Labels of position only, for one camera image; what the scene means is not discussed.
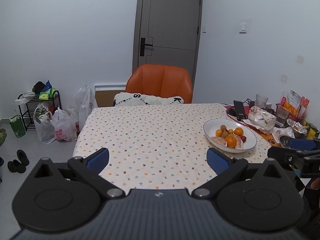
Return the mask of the person's right hand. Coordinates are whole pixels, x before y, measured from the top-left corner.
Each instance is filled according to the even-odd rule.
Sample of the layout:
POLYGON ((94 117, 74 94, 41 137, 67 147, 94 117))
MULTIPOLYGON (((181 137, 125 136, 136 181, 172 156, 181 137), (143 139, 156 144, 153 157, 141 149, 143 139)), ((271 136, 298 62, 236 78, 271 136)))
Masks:
POLYGON ((310 186, 313 190, 320 189, 320 178, 315 179, 310 186))

